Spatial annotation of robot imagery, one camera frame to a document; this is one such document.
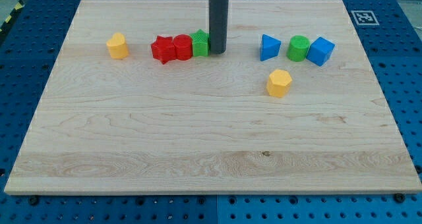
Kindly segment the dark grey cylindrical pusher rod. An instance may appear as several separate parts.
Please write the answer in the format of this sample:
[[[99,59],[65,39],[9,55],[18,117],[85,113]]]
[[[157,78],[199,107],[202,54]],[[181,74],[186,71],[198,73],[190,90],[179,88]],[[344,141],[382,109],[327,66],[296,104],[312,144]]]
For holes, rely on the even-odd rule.
[[[213,54],[226,51],[229,0],[208,0],[209,50]]]

